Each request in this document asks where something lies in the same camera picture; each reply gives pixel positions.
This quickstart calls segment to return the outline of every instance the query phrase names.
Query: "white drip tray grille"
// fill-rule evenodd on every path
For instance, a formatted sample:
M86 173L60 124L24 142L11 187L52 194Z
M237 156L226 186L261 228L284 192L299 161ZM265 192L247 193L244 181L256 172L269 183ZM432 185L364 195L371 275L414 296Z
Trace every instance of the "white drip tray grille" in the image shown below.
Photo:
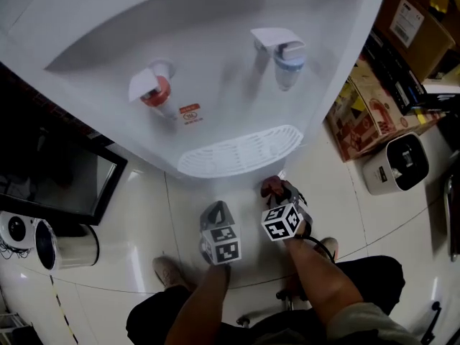
M178 170L207 179L247 173L286 157L302 138L294 126L278 126L188 151L180 157Z

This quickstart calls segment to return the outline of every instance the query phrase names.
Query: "shoe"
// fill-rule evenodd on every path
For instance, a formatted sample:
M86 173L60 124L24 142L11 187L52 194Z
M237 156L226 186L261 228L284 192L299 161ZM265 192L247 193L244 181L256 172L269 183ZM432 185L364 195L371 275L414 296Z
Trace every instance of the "shoe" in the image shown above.
M321 240L321 243L327 248L329 253L331 253L331 256L333 257L333 260L336 261L339 255L339 242L335 238L325 238ZM330 259L327 253L324 251L324 249L320 245L315 245L314 248L317 253L322 255L324 258Z
M165 289L172 288L173 286L184 286L190 289L180 274L178 267L171 259L167 257L155 258L152 266L158 280L165 286Z

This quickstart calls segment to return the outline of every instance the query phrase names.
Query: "box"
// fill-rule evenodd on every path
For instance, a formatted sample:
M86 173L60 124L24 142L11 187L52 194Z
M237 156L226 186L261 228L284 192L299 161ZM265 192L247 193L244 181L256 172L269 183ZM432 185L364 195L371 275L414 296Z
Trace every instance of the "box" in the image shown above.
M408 132L420 135L442 117L438 112L403 116L361 55L327 119L346 162Z
M427 0L384 0L374 23L408 63L420 82L434 71L449 50L457 50L448 30L423 6Z
M363 53L403 115L425 101L426 91L422 84L394 47L375 28L364 44Z

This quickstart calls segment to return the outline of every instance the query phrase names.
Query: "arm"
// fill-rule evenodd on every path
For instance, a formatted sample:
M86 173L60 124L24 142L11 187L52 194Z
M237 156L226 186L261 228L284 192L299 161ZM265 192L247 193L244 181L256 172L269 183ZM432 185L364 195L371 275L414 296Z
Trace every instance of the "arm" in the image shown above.
M222 307L228 287L229 267L211 265L203 282L180 310L166 345L214 344L222 321Z
M302 287L321 322L328 322L342 309L363 302L354 283L334 264L301 239L286 239Z

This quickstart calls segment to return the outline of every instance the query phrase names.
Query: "yellow black tape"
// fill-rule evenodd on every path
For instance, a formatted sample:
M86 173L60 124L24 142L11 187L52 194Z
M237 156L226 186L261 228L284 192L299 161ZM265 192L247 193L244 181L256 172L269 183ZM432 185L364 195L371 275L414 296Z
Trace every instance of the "yellow black tape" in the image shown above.
M67 324L67 328L69 329L70 335L71 335L71 336L73 337L73 339L75 340L75 343L78 344L77 336L75 336L75 334L73 333L72 329L70 328L69 320L67 319L67 316L66 316L65 313L64 313L63 307L62 307L61 302L60 302L60 299L59 299L58 292L57 292L56 289L55 289L55 281L52 279L52 276L51 276L51 275L50 275L50 280L51 280L52 292L53 292L53 294L54 294L55 297L56 297L57 304L59 305L60 312L63 314L64 321L65 321L65 323Z

